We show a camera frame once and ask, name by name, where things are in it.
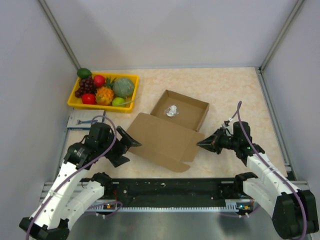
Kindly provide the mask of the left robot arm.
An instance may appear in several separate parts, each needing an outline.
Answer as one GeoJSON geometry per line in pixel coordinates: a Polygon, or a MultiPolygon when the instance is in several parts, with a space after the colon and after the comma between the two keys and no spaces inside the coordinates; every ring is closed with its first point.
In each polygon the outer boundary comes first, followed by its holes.
{"type": "Polygon", "coordinates": [[[124,155],[130,148],[140,146],[141,143],[120,126],[93,123],[89,133],[67,149],[59,173],[37,210],[20,221],[19,227],[26,232],[25,238],[66,240],[74,224],[96,200],[113,194],[111,178],[99,172],[80,193],[72,196],[91,166],[105,157],[117,168],[129,162],[124,155]]]}

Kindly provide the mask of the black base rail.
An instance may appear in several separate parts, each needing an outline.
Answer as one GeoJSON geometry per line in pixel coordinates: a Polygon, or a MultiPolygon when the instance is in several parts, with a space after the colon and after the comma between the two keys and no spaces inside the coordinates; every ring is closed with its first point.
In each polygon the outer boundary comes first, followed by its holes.
{"type": "Polygon", "coordinates": [[[125,207],[221,207],[226,200],[251,200],[234,178],[113,178],[101,200],[125,207]]]}

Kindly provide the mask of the razor blister pack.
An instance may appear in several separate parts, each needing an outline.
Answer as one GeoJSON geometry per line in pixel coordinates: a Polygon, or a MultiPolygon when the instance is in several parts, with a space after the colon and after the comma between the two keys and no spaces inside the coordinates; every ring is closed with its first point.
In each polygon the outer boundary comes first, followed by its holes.
{"type": "Polygon", "coordinates": [[[67,122],[68,130],[89,130],[92,119],[96,116],[104,116],[104,110],[74,109],[67,122]]]}

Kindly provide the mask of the orange pineapple toy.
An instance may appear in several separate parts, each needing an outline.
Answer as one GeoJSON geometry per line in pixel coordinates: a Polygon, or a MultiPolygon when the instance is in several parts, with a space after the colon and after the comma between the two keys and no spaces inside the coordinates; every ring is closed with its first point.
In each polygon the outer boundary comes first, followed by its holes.
{"type": "Polygon", "coordinates": [[[110,106],[112,104],[115,98],[115,92],[113,91],[114,80],[107,77],[105,84],[96,90],[95,99],[98,105],[110,106]]]}

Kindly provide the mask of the yellow plastic tray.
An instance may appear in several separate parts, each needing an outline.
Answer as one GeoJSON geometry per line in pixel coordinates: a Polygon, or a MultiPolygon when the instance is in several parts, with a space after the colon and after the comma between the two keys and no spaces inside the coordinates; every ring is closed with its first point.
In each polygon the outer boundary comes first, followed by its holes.
{"type": "Polygon", "coordinates": [[[83,104],[81,98],[75,97],[75,92],[79,88],[79,82],[80,78],[78,77],[76,79],[76,82],[73,86],[73,89],[71,91],[71,94],[68,98],[67,104],[70,107],[73,107],[75,109],[81,109],[81,110],[88,110],[88,109],[94,109],[94,110],[105,110],[107,112],[116,112],[116,113],[131,113],[134,108],[134,101],[138,99],[138,87],[139,87],[139,81],[140,77],[135,74],[124,74],[124,73],[110,73],[110,72],[98,72],[98,71],[93,71],[92,76],[94,77],[95,75],[101,75],[104,77],[111,77],[111,80],[113,81],[115,78],[129,78],[133,84],[134,84],[134,91],[131,96],[127,98],[127,103],[125,107],[117,107],[117,106],[105,106],[105,105],[98,105],[98,104],[83,104]]]}

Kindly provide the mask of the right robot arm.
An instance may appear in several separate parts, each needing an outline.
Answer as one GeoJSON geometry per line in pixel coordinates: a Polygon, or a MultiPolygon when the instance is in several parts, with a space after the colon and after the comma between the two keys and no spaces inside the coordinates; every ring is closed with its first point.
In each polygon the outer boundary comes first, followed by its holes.
{"type": "Polygon", "coordinates": [[[302,190],[272,164],[265,151],[252,143],[251,128],[245,121],[233,123],[233,133],[218,128],[197,145],[220,154],[232,150],[249,172],[235,176],[233,192],[239,198],[254,199],[270,216],[282,239],[303,237],[319,231],[316,199],[310,190],[302,190]]]}

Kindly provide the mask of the red apple upper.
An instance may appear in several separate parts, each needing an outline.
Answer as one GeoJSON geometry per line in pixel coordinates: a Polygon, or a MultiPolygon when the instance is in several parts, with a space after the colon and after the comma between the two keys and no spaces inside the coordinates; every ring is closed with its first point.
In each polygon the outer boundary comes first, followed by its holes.
{"type": "Polygon", "coordinates": [[[95,75],[93,78],[93,82],[97,88],[101,88],[104,86],[106,79],[102,75],[95,75]]]}

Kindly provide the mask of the green lime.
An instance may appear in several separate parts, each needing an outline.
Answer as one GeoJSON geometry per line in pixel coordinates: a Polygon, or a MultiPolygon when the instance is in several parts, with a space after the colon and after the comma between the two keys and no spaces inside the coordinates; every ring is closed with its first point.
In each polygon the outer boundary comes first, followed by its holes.
{"type": "Polygon", "coordinates": [[[113,107],[125,107],[126,106],[126,100],[122,97],[116,97],[112,101],[113,107]]]}

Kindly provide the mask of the green melon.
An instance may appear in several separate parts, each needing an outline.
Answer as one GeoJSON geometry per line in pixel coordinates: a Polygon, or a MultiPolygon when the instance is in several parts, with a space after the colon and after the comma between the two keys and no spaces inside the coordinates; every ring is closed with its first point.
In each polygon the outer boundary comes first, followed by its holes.
{"type": "Polygon", "coordinates": [[[133,94],[135,85],[129,78],[123,77],[113,81],[112,89],[116,96],[126,98],[133,94]]]}

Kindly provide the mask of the brown cardboard box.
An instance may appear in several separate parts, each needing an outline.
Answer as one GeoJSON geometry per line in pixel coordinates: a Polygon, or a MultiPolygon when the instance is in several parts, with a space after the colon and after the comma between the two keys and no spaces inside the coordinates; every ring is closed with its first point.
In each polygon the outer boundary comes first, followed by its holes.
{"type": "Polygon", "coordinates": [[[151,113],[140,112],[127,132],[142,146],[129,152],[175,173],[190,169],[205,138],[200,128],[210,104],[171,90],[165,90],[151,113]],[[179,114],[168,117],[165,109],[176,105],[179,114]]]}

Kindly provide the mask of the red apple lower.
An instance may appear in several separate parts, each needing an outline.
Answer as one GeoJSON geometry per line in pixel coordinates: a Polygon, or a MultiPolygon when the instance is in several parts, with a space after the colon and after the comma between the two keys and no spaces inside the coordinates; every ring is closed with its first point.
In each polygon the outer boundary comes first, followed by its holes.
{"type": "Polygon", "coordinates": [[[96,95],[92,93],[85,93],[82,95],[81,101],[84,105],[95,105],[96,95]]]}

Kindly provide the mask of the red apple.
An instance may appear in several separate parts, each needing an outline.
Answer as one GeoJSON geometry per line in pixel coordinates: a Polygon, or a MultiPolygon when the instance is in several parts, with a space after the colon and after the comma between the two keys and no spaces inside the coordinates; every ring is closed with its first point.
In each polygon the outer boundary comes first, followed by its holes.
{"type": "Polygon", "coordinates": [[[84,105],[95,105],[96,95],[92,93],[85,93],[82,95],[81,101],[84,105]]]}
{"type": "Polygon", "coordinates": [[[106,79],[102,75],[95,75],[93,78],[93,82],[97,88],[101,88],[104,86],[106,79]]]}

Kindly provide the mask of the green avocado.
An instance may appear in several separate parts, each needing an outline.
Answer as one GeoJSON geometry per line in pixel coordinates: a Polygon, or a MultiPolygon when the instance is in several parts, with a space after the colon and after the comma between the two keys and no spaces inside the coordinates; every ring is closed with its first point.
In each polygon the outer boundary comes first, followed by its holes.
{"type": "Polygon", "coordinates": [[[79,68],[76,74],[81,79],[86,79],[92,76],[92,72],[87,68],[79,68]]]}

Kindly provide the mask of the dark red grape bunch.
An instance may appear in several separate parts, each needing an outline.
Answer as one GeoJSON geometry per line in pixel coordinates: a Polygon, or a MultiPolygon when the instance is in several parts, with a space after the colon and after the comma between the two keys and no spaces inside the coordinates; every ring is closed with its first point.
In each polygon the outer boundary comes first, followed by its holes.
{"type": "Polygon", "coordinates": [[[79,88],[75,91],[76,98],[81,98],[84,94],[95,94],[97,92],[96,85],[92,76],[82,78],[78,84],[79,88]]]}

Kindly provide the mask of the clear plastic wrap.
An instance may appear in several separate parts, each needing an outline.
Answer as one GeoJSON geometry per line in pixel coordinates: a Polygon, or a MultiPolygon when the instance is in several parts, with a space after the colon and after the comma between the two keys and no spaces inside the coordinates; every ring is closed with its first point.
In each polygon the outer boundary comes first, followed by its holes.
{"type": "Polygon", "coordinates": [[[173,118],[179,114],[178,107],[175,104],[170,105],[168,108],[164,110],[164,114],[169,118],[173,118]]]}

